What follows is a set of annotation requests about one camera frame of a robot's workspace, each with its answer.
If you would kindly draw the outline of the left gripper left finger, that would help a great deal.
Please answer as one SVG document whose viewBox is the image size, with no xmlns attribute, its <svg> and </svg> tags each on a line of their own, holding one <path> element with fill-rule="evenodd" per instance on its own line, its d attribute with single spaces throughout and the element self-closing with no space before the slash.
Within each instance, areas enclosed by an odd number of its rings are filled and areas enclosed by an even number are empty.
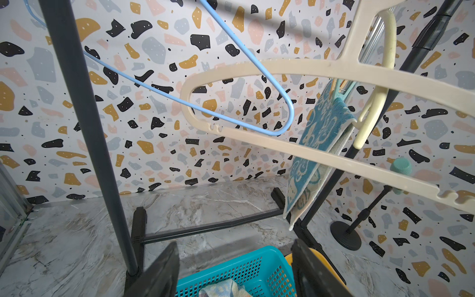
<svg viewBox="0 0 475 297">
<path fill-rule="evenodd" d="M 126 290 L 125 297 L 174 297 L 179 275 L 178 245 L 172 241 L 140 278 Z"/>
</svg>

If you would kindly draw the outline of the light blue wire hanger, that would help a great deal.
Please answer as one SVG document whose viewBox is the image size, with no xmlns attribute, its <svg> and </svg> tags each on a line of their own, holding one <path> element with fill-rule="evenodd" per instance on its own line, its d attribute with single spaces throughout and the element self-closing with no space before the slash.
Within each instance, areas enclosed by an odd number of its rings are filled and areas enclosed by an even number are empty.
<svg viewBox="0 0 475 297">
<path fill-rule="evenodd" d="M 95 56 L 93 56 L 89 53 L 87 53 L 86 51 L 83 51 L 82 53 L 84 54 L 84 56 L 88 57 L 89 59 L 101 64 L 105 68 L 121 75 L 122 77 L 132 81 L 133 83 L 136 83 L 139 86 L 142 86 L 142 87 L 144 87 L 148 90 L 151 90 L 152 92 L 157 93 L 158 95 L 166 97 L 167 99 L 170 99 L 170 100 L 173 100 L 175 102 L 180 103 L 182 105 L 182 107 L 184 108 L 185 112 L 187 112 L 187 111 L 191 112 L 191 115 L 187 117 L 187 119 L 190 123 L 192 122 L 192 120 L 195 119 L 194 111 L 197 110 L 197 111 L 201 111 L 201 112 L 203 112 L 207 115 L 219 118 L 221 120 L 227 121 L 229 123 L 238 125 L 240 127 L 243 127 L 243 128 L 246 128 L 246 129 L 249 129 L 249 130 L 252 130 L 252 131 L 262 133 L 262 134 L 267 135 L 267 136 L 279 136 L 279 135 L 283 134 L 286 130 L 288 130 L 291 127 L 291 124 L 294 120 L 293 102 L 289 98 L 287 92 L 277 82 L 277 80 L 271 75 L 271 73 L 265 68 L 265 66 L 260 61 L 257 60 L 257 58 L 251 53 L 251 51 L 249 49 L 246 48 L 244 43 L 235 35 L 235 33 L 225 24 L 223 19 L 217 14 L 216 10 L 207 1 L 202 1 L 201 4 L 210 13 L 211 17 L 219 24 L 219 26 L 227 33 L 227 35 L 236 43 L 237 47 L 249 58 L 249 60 L 251 62 L 251 69 L 252 70 L 257 70 L 258 73 L 260 73 L 264 77 L 266 77 L 269 80 L 269 82 L 272 83 L 272 85 L 277 89 L 279 94 L 284 99 L 284 101 L 285 101 L 285 103 L 288 107 L 288 120 L 286 121 L 286 124 L 281 129 L 279 129 L 277 131 L 268 131 L 268 130 L 262 129 L 261 127 L 253 126 L 251 124 L 247 124 L 245 122 L 232 119 L 228 116 L 218 114 L 214 111 L 210 111 L 210 110 L 208 110 L 206 108 L 203 108 L 201 106 L 193 105 L 192 103 L 189 102 L 189 99 L 190 99 L 190 93 L 189 92 L 186 92 L 186 91 L 183 90 L 180 93 L 179 98 L 174 97 L 174 96 L 172 96 L 168 93 L 165 93 L 161 90 L 158 90 L 157 88 L 153 88 L 152 86 L 147 85 L 147 84 L 145 84 L 145 83 L 143 83 L 143 82 L 141 82 L 141 81 L 139 81 L 139 80 L 137 80 L 137 79 L 135 79 L 135 78 L 133 78 L 133 77 L 131 77 L 131 76 L 115 69 L 115 68 L 113 68 L 112 66 L 110 66 L 110 65 L 106 64 L 105 62 L 103 62 L 102 60 L 96 58 Z"/>
</svg>

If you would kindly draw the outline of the large wooden hanger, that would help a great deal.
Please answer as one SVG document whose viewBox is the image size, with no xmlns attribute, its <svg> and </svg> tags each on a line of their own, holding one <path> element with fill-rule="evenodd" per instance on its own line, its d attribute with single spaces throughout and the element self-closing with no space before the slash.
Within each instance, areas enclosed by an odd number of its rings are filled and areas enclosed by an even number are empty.
<svg viewBox="0 0 475 297">
<path fill-rule="evenodd" d="M 366 102 L 362 109 L 359 118 L 354 124 L 354 127 L 358 130 L 356 138 L 353 142 L 353 147 L 357 150 L 361 149 L 370 134 L 372 133 L 374 126 L 379 120 L 379 116 L 386 103 L 389 88 L 384 84 L 387 81 L 385 72 L 392 71 L 395 66 L 395 55 L 397 48 L 397 26 L 393 12 L 390 10 L 381 11 L 378 13 L 384 24 L 384 52 L 382 65 L 374 67 L 369 65 L 367 69 L 370 74 L 370 78 L 374 79 L 371 84 L 375 85 L 375 89 L 372 91 L 370 98 Z"/>
</svg>

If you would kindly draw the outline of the teal plastic basket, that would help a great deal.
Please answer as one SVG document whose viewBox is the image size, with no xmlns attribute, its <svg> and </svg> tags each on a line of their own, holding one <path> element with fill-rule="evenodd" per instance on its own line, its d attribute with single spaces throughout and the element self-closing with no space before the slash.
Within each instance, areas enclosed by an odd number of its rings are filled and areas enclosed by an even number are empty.
<svg viewBox="0 0 475 297">
<path fill-rule="evenodd" d="M 254 297 L 295 297 L 292 268 L 283 254 L 266 246 L 178 281 L 177 297 L 197 297 L 208 285 L 231 279 Z"/>
</svg>

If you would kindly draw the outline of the black microphone stand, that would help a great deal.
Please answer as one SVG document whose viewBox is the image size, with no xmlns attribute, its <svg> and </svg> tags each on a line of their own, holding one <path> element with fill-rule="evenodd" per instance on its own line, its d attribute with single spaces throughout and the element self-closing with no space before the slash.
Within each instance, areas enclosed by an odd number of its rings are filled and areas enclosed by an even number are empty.
<svg viewBox="0 0 475 297">
<path fill-rule="evenodd" d="M 349 225 L 345 222 L 333 222 L 330 231 L 334 239 L 344 248 L 350 251 L 357 251 L 362 245 L 361 237 L 356 231 L 356 227 L 365 221 L 371 214 L 372 209 L 387 195 L 393 188 L 385 185 L 383 191 L 375 198 L 371 204 L 361 210 L 355 221 Z"/>
</svg>

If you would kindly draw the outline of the teal jellyfish pattern towel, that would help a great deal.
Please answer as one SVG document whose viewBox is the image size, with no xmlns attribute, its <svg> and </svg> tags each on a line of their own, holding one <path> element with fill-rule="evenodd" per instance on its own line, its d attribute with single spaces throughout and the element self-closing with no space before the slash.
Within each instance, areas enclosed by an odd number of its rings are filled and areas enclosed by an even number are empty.
<svg viewBox="0 0 475 297">
<path fill-rule="evenodd" d="M 355 128 L 353 123 L 356 119 L 342 99 L 331 98 L 331 87 L 331 83 L 327 84 L 315 104 L 299 144 L 340 155 Z M 291 215 L 290 231 L 315 201 L 331 171 L 332 167 L 328 165 L 301 157 L 293 158 L 283 213 Z"/>
</svg>

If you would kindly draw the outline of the mint green clothespin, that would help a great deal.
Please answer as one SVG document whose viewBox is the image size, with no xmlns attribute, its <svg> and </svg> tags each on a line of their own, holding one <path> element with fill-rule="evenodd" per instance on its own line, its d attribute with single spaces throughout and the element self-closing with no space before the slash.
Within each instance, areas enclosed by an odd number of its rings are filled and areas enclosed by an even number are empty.
<svg viewBox="0 0 475 297">
<path fill-rule="evenodd" d="M 353 88 L 355 87 L 356 82 L 353 80 L 344 80 L 341 84 L 341 94 L 337 99 L 342 99 L 343 101 L 351 94 Z"/>
</svg>

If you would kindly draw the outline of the black clothes rack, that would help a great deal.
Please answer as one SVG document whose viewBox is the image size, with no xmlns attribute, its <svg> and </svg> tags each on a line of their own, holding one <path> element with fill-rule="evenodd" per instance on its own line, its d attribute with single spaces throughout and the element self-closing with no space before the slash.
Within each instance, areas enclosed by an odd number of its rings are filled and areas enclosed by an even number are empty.
<svg viewBox="0 0 475 297">
<path fill-rule="evenodd" d="M 160 240 L 158 235 L 146 236 L 133 242 L 119 198 L 113 166 L 101 127 L 86 59 L 69 1 L 41 1 L 44 19 L 61 67 L 85 143 L 105 200 L 108 213 L 127 267 L 126 285 L 129 289 L 143 274 L 144 245 Z"/>
</svg>

